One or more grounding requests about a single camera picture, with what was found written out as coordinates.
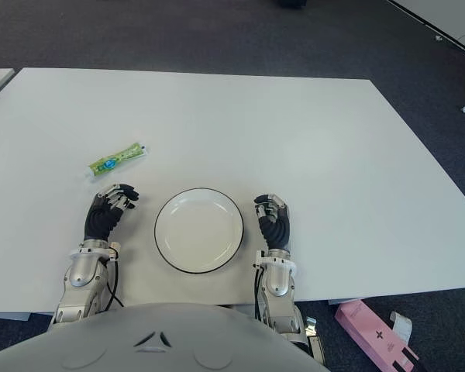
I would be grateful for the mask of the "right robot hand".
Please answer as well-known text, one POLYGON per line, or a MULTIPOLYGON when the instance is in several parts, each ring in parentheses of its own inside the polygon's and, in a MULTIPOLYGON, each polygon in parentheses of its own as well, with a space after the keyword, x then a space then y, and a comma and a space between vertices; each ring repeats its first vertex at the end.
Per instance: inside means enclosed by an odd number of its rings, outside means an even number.
POLYGON ((288 205, 275 194, 259 195, 253 202, 268 249, 289 252, 291 227, 288 205))

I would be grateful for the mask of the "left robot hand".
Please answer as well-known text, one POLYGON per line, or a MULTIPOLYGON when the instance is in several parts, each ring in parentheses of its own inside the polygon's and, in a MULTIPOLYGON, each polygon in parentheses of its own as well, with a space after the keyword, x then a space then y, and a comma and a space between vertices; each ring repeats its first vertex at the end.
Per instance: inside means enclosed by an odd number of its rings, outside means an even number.
POLYGON ((126 209, 134 209, 139 193, 128 184, 110 184, 93 198, 84 223, 84 240, 108 241, 126 209))

